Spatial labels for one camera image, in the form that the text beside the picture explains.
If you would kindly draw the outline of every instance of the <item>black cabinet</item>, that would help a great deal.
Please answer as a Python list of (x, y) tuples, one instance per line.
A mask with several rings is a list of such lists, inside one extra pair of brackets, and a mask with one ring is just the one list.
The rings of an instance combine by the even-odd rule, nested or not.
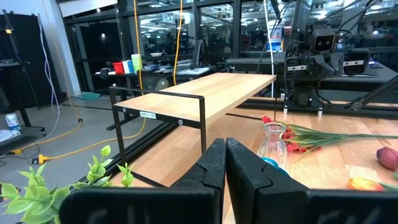
[[(45, 57), (40, 40), (39, 22), (36, 16), (26, 16), (18, 14), (8, 14), (11, 26), (14, 29), (12, 34), (16, 38), (19, 55), (24, 62), (29, 62), (27, 65), (27, 73), (32, 82), (34, 91), (37, 95), (38, 105), (35, 103), (32, 95), (32, 90), (29, 88), (29, 83), (22, 71), (16, 72), (12, 70), (0, 70), (0, 89), (6, 96), (9, 105), (4, 105), (4, 100), (0, 99), (0, 108), (7, 107), (8, 110), (17, 108), (15, 99), (12, 98), (11, 87), (9, 82), (6, 82), (6, 76), (12, 82), (16, 94), (19, 97), (22, 106), (44, 106), (51, 104), (51, 86), (45, 75), (44, 65)], [(15, 59), (11, 50), (11, 42), (7, 36), (4, 25), (6, 24), (4, 15), (0, 15), (0, 60)], [(64, 98), (64, 94), (60, 90), (57, 75), (53, 66), (53, 61), (50, 55), (49, 47), (45, 35), (44, 46), (47, 53), (47, 58), (50, 65), (50, 74), (55, 88), (58, 100)]]

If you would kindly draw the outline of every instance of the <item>wall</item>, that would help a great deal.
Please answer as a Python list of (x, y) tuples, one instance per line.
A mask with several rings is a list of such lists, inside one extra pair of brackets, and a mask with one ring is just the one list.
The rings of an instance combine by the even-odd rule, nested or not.
[(101, 8), (117, 4), (118, 0), (75, 0), (60, 3), (62, 15), (64, 17), (86, 12), (92, 9)]
[(67, 92), (65, 74), (71, 96), (79, 95), (81, 90), (75, 64), (70, 52), (62, 15), (55, 0), (0, 0), (0, 9), (5, 9), (7, 12), (14, 11), (16, 14), (37, 15), (37, 12), (40, 14), (44, 34), (50, 48), (50, 52), (47, 54), (51, 55), (54, 62), (61, 90)]

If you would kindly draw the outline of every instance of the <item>white container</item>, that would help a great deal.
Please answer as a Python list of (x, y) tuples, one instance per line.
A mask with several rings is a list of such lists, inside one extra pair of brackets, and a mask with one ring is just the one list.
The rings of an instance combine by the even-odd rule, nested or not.
[(21, 126), (16, 114), (7, 114), (5, 119), (10, 130), (21, 130)]

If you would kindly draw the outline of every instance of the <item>metal rod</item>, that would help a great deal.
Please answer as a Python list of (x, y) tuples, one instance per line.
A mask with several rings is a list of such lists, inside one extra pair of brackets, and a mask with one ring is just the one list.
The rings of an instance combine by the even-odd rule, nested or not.
[(119, 112), (114, 108), (114, 104), (116, 103), (116, 93), (115, 92), (116, 92), (116, 90), (111, 89), (111, 88), (109, 89), (109, 95), (111, 97), (112, 112), (113, 112), (113, 119), (114, 119), (114, 127), (116, 130), (116, 137), (118, 139), (121, 164), (125, 164), (127, 162), (126, 150), (124, 149), (122, 129), (120, 127)]
[(205, 153), (206, 146), (206, 108), (205, 98), (199, 99), (199, 117), (200, 117), (200, 143), (201, 143), (201, 154)]

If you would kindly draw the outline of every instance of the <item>wooden shelf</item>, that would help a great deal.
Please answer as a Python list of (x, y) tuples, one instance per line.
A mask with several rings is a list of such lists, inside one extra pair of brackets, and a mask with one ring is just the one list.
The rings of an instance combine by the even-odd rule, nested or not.
[[(272, 75), (216, 73), (162, 91), (205, 97), (206, 125), (214, 122), (276, 79)], [(200, 121), (199, 100), (179, 96), (146, 94), (115, 106)]]

